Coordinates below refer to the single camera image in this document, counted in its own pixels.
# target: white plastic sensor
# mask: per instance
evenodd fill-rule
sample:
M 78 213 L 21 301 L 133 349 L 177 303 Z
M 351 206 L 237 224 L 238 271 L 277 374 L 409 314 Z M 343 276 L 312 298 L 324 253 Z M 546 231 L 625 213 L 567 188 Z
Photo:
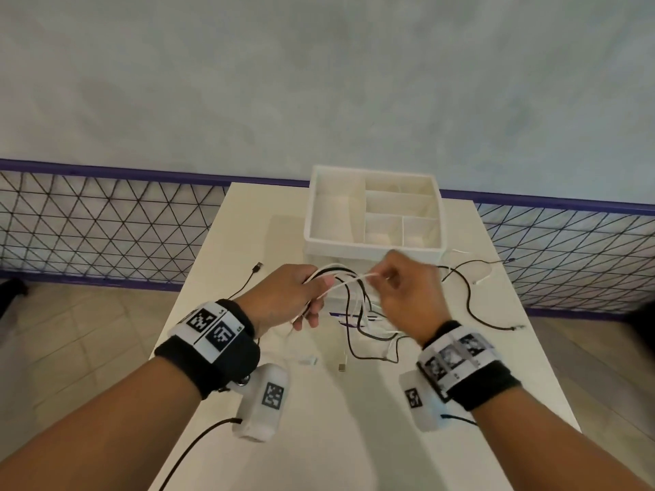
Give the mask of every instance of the white plastic sensor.
M 400 374 L 398 380 L 409 404 L 414 425 L 421 432 L 432 432 L 449 425 L 450 419 L 441 417 L 449 415 L 448 408 L 419 371 Z
M 278 430 L 284 401 L 289 393 L 289 374 L 279 365 L 265 363 L 250 374 L 243 384 L 229 382 L 227 388 L 243 395 L 233 424 L 237 437 L 265 443 Z

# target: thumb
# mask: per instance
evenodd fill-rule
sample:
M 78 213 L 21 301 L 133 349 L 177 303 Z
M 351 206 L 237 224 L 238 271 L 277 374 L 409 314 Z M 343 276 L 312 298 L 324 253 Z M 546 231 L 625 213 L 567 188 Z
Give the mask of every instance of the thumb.
M 334 276 L 321 276 L 303 284 L 305 299 L 314 300 L 334 285 Z
M 380 297 L 385 297 L 394 292 L 394 288 L 389 284 L 389 281 L 380 275 L 370 276 L 368 277 L 368 281 Z

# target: forearm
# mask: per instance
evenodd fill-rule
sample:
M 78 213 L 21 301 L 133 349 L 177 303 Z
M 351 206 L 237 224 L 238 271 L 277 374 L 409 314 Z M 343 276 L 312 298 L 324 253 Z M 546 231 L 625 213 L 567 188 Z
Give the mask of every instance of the forearm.
M 0 482 L 21 490 L 146 490 L 200 402 L 194 384 L 155 357 L 6 459 Z
M 517 491 L 650 489 L 522 388 L 471 413 Z

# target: right hand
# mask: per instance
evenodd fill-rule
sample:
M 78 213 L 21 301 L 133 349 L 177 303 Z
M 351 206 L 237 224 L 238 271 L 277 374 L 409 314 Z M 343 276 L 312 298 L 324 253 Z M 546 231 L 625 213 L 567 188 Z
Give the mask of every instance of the right hand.
M 421 346 L 452 320 L 437 267 L 391 250 L 370 272 L 379 274 L 368 281 L 380 295 L 380 305 L 389 322 Z

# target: wristband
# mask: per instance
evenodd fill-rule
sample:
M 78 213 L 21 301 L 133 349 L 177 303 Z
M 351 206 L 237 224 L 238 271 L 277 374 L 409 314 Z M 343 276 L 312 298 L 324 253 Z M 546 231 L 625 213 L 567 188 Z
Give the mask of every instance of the wristband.
M 208 302 L 178 322 L 155 355 L 176 365 L 206 399 L 212 391 L 246 378 L 257 368 L 259 347 L 254 335 L 239 305 L 230 300 Z
M 448 393 L 467 411 L 521 385 L 484 336 L 456 321 L 439 328 L 417 366 L 438 393 Z

